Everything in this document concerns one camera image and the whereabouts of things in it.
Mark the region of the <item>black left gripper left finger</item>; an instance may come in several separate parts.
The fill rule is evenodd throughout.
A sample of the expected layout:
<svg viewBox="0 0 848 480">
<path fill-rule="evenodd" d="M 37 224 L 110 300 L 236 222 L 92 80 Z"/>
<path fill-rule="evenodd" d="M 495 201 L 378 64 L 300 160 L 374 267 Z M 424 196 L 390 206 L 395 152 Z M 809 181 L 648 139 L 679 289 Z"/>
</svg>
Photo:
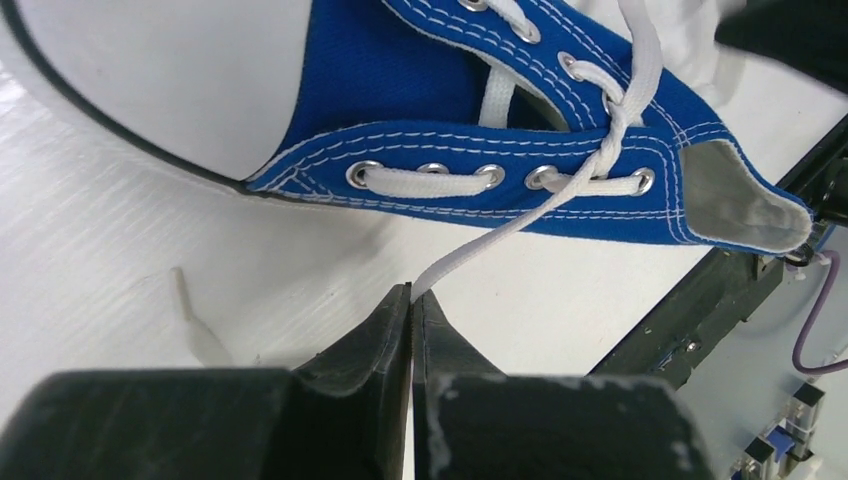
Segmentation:
<svg viewBox="0 0 848 480">
<path fill-rule="evenodd" d="M 1 436 L 5 479 L 398 479 L 410 289 L 296 369 L 69 371 Z"/>
</svg>

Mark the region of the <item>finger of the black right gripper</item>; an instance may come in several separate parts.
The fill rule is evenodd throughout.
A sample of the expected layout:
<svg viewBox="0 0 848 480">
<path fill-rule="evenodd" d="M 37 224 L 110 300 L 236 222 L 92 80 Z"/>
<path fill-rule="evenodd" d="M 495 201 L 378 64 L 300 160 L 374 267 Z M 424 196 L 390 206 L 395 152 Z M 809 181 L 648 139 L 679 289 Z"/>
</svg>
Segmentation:
<svg viewBox="0 0 848 480">
<path fill-rule="evenodd" d="M 714 39 L 847 92 L 847 1 L 745 1 L 723 13 Z"/>
</svg>

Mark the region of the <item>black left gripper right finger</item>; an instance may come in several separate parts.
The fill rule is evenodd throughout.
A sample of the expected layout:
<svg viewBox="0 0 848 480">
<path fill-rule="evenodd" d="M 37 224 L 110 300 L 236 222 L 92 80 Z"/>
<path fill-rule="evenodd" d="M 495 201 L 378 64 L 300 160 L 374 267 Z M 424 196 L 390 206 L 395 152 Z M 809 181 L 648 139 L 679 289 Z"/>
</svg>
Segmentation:
<svg viewBox="0 0 848 480">
<path fill-rule="evenodd" d="M 519 376 L 447 320 L 411 307 L 419 479 L 710 479 L 690 411 L 652 376 Z"/>
</svg>

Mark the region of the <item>white shoelace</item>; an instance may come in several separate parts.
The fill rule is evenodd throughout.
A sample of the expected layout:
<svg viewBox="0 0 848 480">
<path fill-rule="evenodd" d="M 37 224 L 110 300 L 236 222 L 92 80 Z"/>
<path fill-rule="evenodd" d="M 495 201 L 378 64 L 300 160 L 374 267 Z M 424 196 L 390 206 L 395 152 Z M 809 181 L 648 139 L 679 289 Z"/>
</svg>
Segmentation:
<svg viewBox="0 0 848 480">
<path fill-rule="evenodd" d="M 176 153 L 251 194 L 486 229 L 422 293 L 519 230 L 744 246 L 711 167 L 747 162 L 700 90 L 663 67 L 640 1 L 622 38 L 564 1 L 205 1 L 223 72 L 265 81 L 243 142 Z"/>
</svg>

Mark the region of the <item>blue canvas sneaker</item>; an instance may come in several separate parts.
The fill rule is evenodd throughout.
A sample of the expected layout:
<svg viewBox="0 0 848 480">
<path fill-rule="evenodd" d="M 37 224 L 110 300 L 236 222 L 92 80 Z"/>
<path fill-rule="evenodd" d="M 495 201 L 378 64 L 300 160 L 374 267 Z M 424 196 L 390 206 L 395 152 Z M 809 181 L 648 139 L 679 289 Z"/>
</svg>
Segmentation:
<svg viewBox="0 0 848 480">
<path fill-rule="evenodd" d="M 783 254 L 807 206 L 664 65 L 642 1 L 5 1 L 31 84 L 242 192 Z"/>
</svg>

